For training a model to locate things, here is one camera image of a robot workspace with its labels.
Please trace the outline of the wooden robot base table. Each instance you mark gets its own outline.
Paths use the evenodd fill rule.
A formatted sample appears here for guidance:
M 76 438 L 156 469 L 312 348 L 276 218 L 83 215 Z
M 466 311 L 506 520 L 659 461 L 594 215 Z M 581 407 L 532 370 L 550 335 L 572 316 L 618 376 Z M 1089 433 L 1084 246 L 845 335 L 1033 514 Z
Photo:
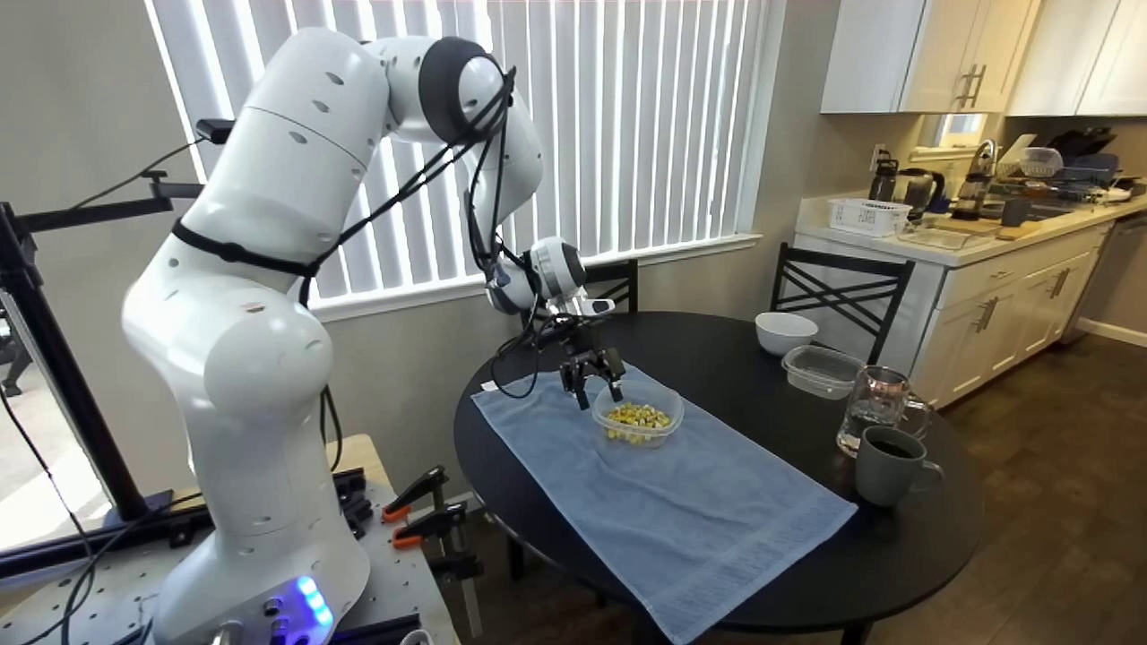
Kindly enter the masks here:
M 330 645 L 458 645 L 428 554 L 395 547 L 390 532 L 390 523 L 365 523 L 370 584 Z M 0 645 L 151 645 L 159 586 L 178 557 L 170 541 L 113 551 L 92 566 L 91 590 L 54 574 L 0 614 Z

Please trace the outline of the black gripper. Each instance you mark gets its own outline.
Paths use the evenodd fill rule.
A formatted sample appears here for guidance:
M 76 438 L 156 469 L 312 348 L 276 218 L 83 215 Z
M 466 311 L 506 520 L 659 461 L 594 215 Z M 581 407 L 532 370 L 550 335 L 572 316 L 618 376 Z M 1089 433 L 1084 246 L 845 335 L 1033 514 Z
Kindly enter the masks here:
M 532 334 L 534 348 L 544 348 L 544 344 L 561 344 L 562 348 L 561 376 L 562 376 L 562 387 L 575 393 L 577 407 L 589 407 L 589 393 L 583 393 L 583 378 L 589 376 L 601 376 L 609 397 L 625 402 L 625 387 L 620 387 L 625 358 L 594 335 L 594 329 L 601 321 L 593 321 L 593 325 L 581 325 L 581 329 L 568 329 L 568 334 L 551 334 L 551 335 Z

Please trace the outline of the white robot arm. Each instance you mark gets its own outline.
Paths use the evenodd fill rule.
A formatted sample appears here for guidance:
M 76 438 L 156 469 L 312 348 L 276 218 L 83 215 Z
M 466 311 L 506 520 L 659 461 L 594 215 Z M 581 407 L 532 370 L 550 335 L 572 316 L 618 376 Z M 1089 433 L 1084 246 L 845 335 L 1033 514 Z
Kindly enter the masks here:
M 292 37 L 245 101 L 213 180 L 135 277 L 123 329 L 175 397 L 213 532 L 170 574 L 156 645 L 335 636 L 370 584 L 319 440 L 335 341 L 292 292 L 337 246 L 385 137 L 476 153 L 471 252 L 511 316 L 589 320 L 577 252 L 514 255 L 500 225 L 537 190 L 514 76 L 472 40 Z

